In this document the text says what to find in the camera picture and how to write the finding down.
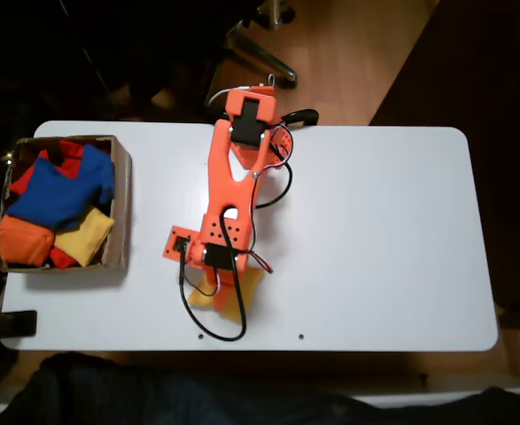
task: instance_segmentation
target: white table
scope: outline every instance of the white table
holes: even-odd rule
[[[223,343],[183,310],[171,226],[199,230],[213,127],[50,121],[35,136],[116,135],[133,159],[126,273],[10,274],[4,311],[35,309],[21,350],[482,351],[497,338],[468,144],[453,128],[294,131],[291,191],[256,213],[266,275],[246,336]],[[235,175],[243,170],[231,158]],[[284,186],[270,172],[260,201]],[[198,312],[222,335],[239,327]]]

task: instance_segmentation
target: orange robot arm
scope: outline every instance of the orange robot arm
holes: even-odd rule
[[[213,305],[221,310],[228,293],[235,290],[241,301],[238,276],[247,267],[250,239],[253,232],[252,211],[258,196],[262,172],[266,166],[277,164],[280,159],[270,149],[273,144],[290,152],[291,137],[277,132],[281,119],[276,115],[274,88],[259,86],[249,91],[233,89],[229,92],[226,112],[229,120],[218,120],[214,127],[213,141],[208,156],[209,204],[199,232],[173,227],[167,240],[164,257],[180,261],[181,274],[184,265],[204,269],[209,282],[217,282]],[[229,164],[232,149],[238,160],[249,170],[246,177],[234,181]],[[237,218],[229,219],[224,213],[237,209]],[[212,334],[187,311],[193,320],[209,335],[225,341],[240,336],[224,338]]]

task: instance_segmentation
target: dark clothing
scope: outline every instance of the dark clothing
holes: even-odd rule
[[[515,424],[520,395],[497,388],[442,406],[379,409],[306,390],[172,375],[76,353],[45,360],[0,424]]]

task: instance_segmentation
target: chair leg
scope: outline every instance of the chair leg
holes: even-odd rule
[[[273,56],[267,50],[262,49],[258,44],[236,30],[230,34],[232,46],[236,49],[244,51],[251,57],[259,60],[261,63],[274,69],[276,73],[282,74],[285,78],[284,86],[294,89],[297,86],[297,73],[289,68],[281,60]]]

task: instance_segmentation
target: chair caster wheel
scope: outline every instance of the chair caster wheel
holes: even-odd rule
[[[289,80],[285,77],[277,77],[276,86],[282,89],[296,89],[298,84],[297,79],[297,76],[295,76],[295,80]]]
[[[281,17],[281,21],[284,24],[291,24],[293,22],[293,20],[295,19],[295,11],[293,10],[292,7],[287,6],[286,8],[284,8],[281,11],[279,16]]]

